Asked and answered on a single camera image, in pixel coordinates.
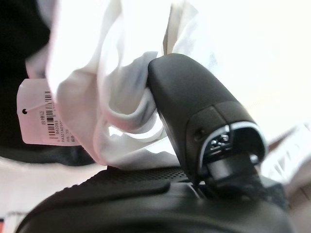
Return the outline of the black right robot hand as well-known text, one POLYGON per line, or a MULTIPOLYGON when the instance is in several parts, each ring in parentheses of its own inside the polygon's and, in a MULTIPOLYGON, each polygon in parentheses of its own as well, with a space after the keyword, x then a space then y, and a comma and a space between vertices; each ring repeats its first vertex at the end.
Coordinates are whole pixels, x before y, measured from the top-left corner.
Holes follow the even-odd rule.
POLYGON ((268 149, 246 109, 181 54, 154 59, 148 86, 180 167, 108 168, 45 199, 18 233, 293 233, 268 149))

